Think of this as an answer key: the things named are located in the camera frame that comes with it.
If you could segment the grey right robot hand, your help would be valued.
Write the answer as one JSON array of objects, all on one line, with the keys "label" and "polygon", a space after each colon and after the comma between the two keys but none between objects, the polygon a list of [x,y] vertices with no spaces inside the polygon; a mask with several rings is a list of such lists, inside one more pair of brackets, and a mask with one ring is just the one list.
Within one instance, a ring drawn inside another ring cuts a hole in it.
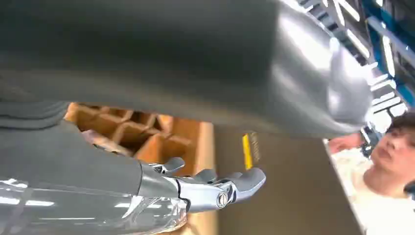
[{"label": "grey right robot hand", "polygon": [[207,121],[311,141],[286,154],[288,179],[316,163],[322,206],[295,228],[360,235],[323,144],[360,130],[367,72],[296,3],[284,0],[3,0],[0,3],[0,232],[153,235],[221,210],[266,182],[252,168],[173,176],[94,147],[63,119],[70,102]]}]

